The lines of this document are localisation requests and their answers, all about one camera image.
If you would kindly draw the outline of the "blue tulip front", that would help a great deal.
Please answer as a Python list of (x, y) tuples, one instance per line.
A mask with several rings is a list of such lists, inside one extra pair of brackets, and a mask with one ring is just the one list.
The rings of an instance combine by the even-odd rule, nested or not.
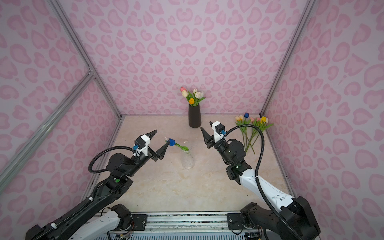
[(177, 143), (176, 140), (171, 138), (166, 138), (166, 141), (170, 141), (170, 145), (167, 148), (167, 154), (171, 154), (173, 157), (177, 157), (179, 159), (182, 158), (182, 144)]

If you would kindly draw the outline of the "dark grey vase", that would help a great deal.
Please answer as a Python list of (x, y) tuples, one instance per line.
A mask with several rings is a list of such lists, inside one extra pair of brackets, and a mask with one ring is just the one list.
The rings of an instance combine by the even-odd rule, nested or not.
[(202, 124), (200, 105), (189, 105), (189, 126), (191, 128), (199, 128)]

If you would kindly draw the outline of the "clear plastic cup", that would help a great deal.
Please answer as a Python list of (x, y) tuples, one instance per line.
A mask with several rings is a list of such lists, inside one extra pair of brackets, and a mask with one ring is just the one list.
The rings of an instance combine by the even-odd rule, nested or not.
[(182, 167), (187, 170), (192, 169), (195, 166), (195, 159), (189, 142), (185, 141), (182, 143), (182, 152)]

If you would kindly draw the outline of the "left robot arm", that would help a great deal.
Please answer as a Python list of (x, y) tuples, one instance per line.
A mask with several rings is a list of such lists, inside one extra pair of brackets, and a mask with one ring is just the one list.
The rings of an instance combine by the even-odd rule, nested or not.
[[(132, 214), (121, 204), (112, 207), (108, 213), (94, 221), (92, 218), (127, 192), (133, 184), (131, 178), (148, 160), (162, 160), (168, 146), (175, 145), (173, 139), (167, 139), (160, 149), (154, 151), (149, 144), (156, 133), (157, 131), (154, 130), (138, 137), (133, 147), (115, 146), (97, 154), (91, 160), (88, 171), (91, 174), (108, 172), (109, 176), (97, 183), (90, 195), (69, 212), (43, 227), (33, 226), (27, 231), (25, 238), (27, 240), (92, 240), (112, 230), (133, 230)], [(127, 150), (133, 155), (127, 157), (116, 153), (110, 157), (104, 169), (93, 168), (100, 157), (114, 150)]]

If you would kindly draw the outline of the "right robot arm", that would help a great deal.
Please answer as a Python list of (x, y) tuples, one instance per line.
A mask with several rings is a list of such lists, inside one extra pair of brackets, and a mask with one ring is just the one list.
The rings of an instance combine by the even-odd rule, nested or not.
[(236, 126), (226, 130), (225, 126), (216, 121), (210, 123), (213, 135), (204, 128), (201, 132), (208, 149), (214, 148), (227, 165), (226, 172), (231, 181), (235, 181), (261, 198), (267, 209), (256, 203), (250, 203), (241, 209), (243, 227), (261, 227), (279, 235), (282, 240), (314, 240), (321, 233), (320, 226), (309, 202), (299, 196), (297, 198), (284, 193), (261, 177), (259, 170), (265, 150), (265, 137), (260, 128), (247, 124), (259, 133), (261, 138), (260, 155), (255, 168), (245, 160), (246, 152), (242, 142), (226, 138)]

